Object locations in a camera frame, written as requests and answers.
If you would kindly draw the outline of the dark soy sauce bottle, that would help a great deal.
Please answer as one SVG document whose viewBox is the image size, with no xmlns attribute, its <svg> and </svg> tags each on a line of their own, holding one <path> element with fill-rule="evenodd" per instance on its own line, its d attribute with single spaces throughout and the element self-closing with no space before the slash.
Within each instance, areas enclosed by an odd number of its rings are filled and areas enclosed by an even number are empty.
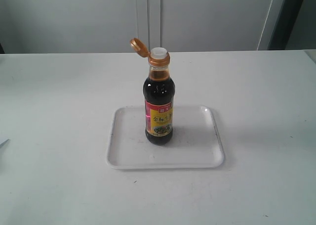
<svg viewBox="0 0 316 225">
<path fill-rule="evenodd" d="M 169 73 L 170 55 L 162 47 L 150 51 L 138 39 L 130 41 L 131 47 L 148 59 L 149 75 L 143 84 L 145 99 L 145 135 L 155 145 L 165 145 L 173 136 L 173 100 L 175 83 Z"/>
</svg>

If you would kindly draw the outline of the white plastic tray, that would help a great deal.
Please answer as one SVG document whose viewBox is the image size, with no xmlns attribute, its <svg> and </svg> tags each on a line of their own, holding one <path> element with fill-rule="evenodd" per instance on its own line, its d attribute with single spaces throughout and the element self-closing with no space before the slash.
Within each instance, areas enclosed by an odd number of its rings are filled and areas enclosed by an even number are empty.
<svg viewBox="0 0 316 225">
<path fill-rule="evenodd" d="M 107 150 L 108 164 L 117 170 L 217 168 L 225 159 L 210 108 L 174 107 L 173 137 L 154 145 L 145 136 L 143 106 L 115 112 Z"/>
</svg>

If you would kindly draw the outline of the dark vertical post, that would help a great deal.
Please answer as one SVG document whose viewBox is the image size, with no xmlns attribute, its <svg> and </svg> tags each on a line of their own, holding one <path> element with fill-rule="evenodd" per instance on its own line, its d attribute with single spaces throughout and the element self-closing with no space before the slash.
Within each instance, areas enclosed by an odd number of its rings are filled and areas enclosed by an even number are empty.
<svg viewBox="0 0 316 225">
<path fill-rule="evenodd" d="M 285 50 L 304 0 L 283 0 L 268 50 Z"/>
</svg>

